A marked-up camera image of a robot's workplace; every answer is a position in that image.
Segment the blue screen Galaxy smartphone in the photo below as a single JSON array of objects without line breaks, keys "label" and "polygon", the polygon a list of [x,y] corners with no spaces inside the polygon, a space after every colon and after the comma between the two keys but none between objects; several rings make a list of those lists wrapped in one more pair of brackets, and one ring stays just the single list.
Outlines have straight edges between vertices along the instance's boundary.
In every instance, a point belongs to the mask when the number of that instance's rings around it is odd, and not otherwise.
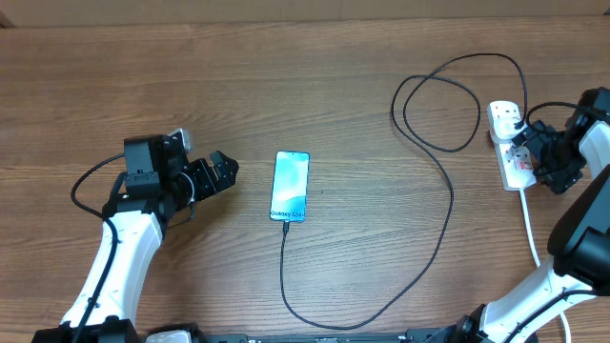
[{"label": "blue screen Galaxy smartphone", "polygon": [[311,156],[307,152],[279,151],[275,156],[270,218],[303,222]]}]

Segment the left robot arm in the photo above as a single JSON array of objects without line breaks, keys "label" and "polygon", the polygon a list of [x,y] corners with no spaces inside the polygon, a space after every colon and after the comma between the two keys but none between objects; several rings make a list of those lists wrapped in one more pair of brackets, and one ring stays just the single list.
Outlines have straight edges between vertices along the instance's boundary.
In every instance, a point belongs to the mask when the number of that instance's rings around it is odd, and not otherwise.
[{"label": "left robot arm", "polygon": [[137,306],[172,217],[233,186],[239,169],[221,151],[189,161],[191,148],[182,129],[125,139],[126,169],[108,202],[93,212],[102,221],[102,239],[87,280],[59,326],[37,331],[34,341],[140,341]]}]

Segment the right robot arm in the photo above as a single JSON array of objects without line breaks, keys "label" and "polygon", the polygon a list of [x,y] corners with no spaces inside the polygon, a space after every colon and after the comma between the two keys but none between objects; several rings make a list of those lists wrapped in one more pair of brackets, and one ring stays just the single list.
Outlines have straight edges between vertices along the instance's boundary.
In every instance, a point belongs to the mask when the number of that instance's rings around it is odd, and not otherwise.
[{"label": "right robot arm", "polygon": [[609,294],[609,90],[585,91],[563,131],[528,117],[515,104],[488,106],[490,134],[505,190],[535,183],[562,194],[589,168],[591,184],[560,218],[547,258],[501,299],[481,305],[433,342],[535,342],[536,332],[569,308]]}]

